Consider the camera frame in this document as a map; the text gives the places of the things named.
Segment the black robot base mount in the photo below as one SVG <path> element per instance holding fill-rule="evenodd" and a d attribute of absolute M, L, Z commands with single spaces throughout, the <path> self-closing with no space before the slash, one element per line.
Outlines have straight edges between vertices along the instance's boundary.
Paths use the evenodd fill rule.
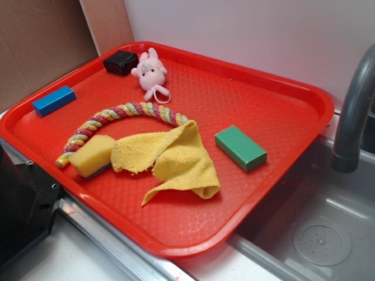
<path fill-rule="evenodd" d="M 62 193 L 36 163 L 15 164 L 1 148 L 1 269 L 50 235 Z"/>

